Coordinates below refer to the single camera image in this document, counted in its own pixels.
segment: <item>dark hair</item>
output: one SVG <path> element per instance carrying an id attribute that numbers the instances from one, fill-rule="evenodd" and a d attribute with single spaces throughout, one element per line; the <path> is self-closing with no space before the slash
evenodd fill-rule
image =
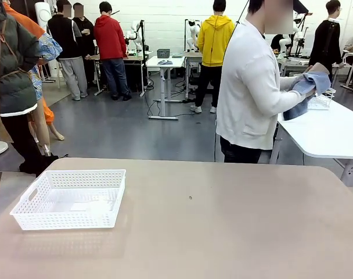
<path id="1" fill-rule="evenodd" d="M 215 11 L 215 12 L 219 12 L 219 13 L 222 13 L 225 11 L 225 7 L 226 7 L 226 2 L 225 0 L 215 0 L 214 1 L 214 4 L 212 6 L 212 9 Z"/>
<path id="2" fill-rule="evenodd" d="M 77 7 L 77 6 L 83 6 L 83 4 L 81 4 L 81 3 L 75 3 L 75 4 L 73 4 L 73 9 L 74 9 L 75 7 Z"/>
<path id="3" fill-rule="evenodd" d="M 110 10 L 112 10 L 112 6 L 108 2 L 104 1 L 99 4 L 99 10 L 100 10 L 100 13 L 102 12 L 108 13 Z"/>
<path id="4" fill-rule="evenodd" d="M 262 5 L 264 4 L 264 0 L 250 0 L 248 5 L 248 12 L 249 13 L 256 13 L 260 10 Z"/>
<path id="5" fill-rule="evenodd" d="M 340 8 L 340 2 L 339 0 L 330 0 L 327 4 L 326 4 L 326 9 L 327 12 L 329 13 L 329 15 L 332 15 L 333 13 L 335 13 L 338 8 Z"/>
<path id="6" fill-rule="evenodd" d="M 63 13 L 65 5 L 71 5 L 71 3 L 68 0 L 56 1 L 56 9 L 57 9 L 58 13 Z"/>

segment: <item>man in red hoodie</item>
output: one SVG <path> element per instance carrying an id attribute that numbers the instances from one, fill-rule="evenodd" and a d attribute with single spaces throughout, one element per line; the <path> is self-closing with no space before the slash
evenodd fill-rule
<path id="1" fill-rule="evenodd" d="M 94 36 L 108 79 L 111 97 L 117 101 L 122 95 L 123 100 L 128 101 L 131 99 L 131 92 L 127 84 L 123 60 L 124 57 L 127 57 L 124 33 L 118 21 L 111 18 L 111 4 L 102 2 L 99 5 L 99 10 L 102 16 L 95 22 Z"/>

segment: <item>white wall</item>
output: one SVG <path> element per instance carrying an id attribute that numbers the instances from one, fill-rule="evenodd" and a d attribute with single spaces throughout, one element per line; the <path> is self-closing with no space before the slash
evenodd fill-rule
<path id="1" fill-rule="evenodd" d="M 77 0 L 85 5 L 86 17 L 95 22 L 99 14 L 99 3 L 101 0 Z M 120 12 L 113 17 L 117 19 L 121 27 L 130 30 L 133 20 L 143 19 L 146 26 L 146 43 L 150 50 L 159 48 L 170 48 L 172 52 L 184 50 L 184 20 L 204 20 L 212 14 L 213 0 L 109 0 L 113 10 Z M 247 0 L 227 0 L 226 14 L 237 21 Z M 314 33 L 317 26 L 327 18 L 325 4 L 327 0 L 301 0 L 301 2 L 314 15 L 307 17 L 305 27 L 309 27 L 306 34 L 305 50 L 310 52 L 313 46 Z M 347 39 L 353 35 L 353 0 L 340 0 L 342 4 L 341 13 L 341 47 Z"/>

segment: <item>basket handle hole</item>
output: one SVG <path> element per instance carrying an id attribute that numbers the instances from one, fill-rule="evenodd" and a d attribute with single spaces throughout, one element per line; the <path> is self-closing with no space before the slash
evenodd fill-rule
<path id="1" fill-rule="evenodd" d="M 32 194 L 28 197 L 28 200 L 31 202 L 36 195 L 37 195 L 37 189 L 35 189 L 35 191 L 32 192 Z"/>

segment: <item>green jacket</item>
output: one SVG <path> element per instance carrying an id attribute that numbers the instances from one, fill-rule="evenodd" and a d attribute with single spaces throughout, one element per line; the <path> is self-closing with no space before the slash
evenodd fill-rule
<path id="1" fill-rule="evenodd" d="M 0 0 L 0 32 L 6 20 L 5 39 L 18 62 L 5 44 L 1 44 L 0 77 L 18 70 L 31 70 L 39 58 L 38 40 L 13 17 L 6 15 Z M 36 104 L 36 93 L 27 73 L 0 78 L 0 114 L 23 112 Z"/>

